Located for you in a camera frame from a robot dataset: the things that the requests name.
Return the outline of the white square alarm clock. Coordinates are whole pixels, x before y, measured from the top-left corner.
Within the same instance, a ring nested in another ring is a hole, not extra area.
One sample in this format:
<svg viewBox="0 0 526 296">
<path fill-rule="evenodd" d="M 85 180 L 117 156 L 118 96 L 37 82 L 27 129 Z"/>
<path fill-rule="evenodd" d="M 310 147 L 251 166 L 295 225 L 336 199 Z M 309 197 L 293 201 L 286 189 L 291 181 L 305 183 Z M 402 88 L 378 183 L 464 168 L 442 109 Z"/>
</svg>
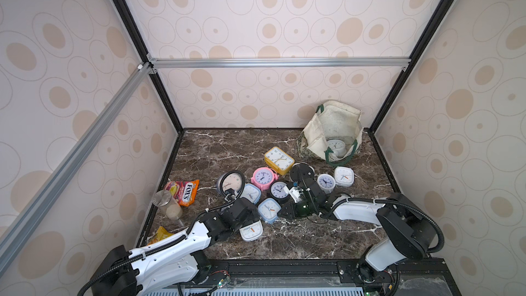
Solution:
<svg viewBox="0 0 526 296">
<path fill-rule="evenodd" d="M 260 238 L 263 234 L 262 222 L 257 221 L 239 230 L 241 238 L 245 242 L 252 242 Z"/>
</svg>

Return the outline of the white twin-bell alarm clock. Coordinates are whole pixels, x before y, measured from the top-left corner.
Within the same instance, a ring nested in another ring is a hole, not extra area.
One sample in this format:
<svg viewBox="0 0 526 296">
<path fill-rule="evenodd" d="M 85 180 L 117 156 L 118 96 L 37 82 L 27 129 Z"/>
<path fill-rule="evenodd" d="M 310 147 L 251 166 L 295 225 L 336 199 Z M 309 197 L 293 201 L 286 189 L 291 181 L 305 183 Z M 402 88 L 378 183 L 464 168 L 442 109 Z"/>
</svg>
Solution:
<svg viewBox="0 0 526 296">
<path fill-rule="evenodd" d="M 347 146 L 344 141 L 338 139 L 330 139 L 327 141 L 328 147 L 331 149 L 331 155 L 338 160 L 344 158 L 347 153 Z"/>
</svg>

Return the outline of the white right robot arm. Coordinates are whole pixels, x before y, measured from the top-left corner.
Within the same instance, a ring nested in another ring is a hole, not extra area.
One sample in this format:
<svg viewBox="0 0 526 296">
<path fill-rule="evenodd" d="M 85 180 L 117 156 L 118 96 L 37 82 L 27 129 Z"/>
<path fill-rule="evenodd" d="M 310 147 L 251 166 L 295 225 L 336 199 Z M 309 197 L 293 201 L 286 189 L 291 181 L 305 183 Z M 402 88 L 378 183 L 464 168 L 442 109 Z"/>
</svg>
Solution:
<svg viewBox="0 0 526 296">
<path fill-rule="evenodd" d="M 393 264 L 405 259 L 422 260 L 445 245 L 445 235 L 437 222 L 401 193 L 377 199 L 334 191 L 327 194 L 312 179 L 294 182 L 285 193 L 290 199 L 278 212 L 280 217 L 316 215 L 333 221 L 371 223 L 385 231 L 386 238 L 367 248 L 356 266 L 356 275 L 365 283 L 375 282 Z"/>
</svg>

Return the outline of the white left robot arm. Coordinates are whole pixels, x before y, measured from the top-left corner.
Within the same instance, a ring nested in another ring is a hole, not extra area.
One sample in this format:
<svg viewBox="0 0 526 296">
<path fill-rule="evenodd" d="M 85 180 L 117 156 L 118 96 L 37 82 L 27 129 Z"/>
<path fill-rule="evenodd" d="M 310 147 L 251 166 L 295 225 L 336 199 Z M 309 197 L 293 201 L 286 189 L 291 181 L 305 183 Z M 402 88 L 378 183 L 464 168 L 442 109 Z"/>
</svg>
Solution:
<svg viewBox="0 0 526 296">
<path fill-rule="evenodd" d="M 219 190 L 226 204 L 206 209 L 188 228 L 157 243 L 112 249 L 79 295 L 145 295 L 180 282 L 203 282 L 211 268 L 204 249 L 259 220 L 256 205 L 242 197 L 244 188 L 244 173 L 223 174 Z"/>
</svg>

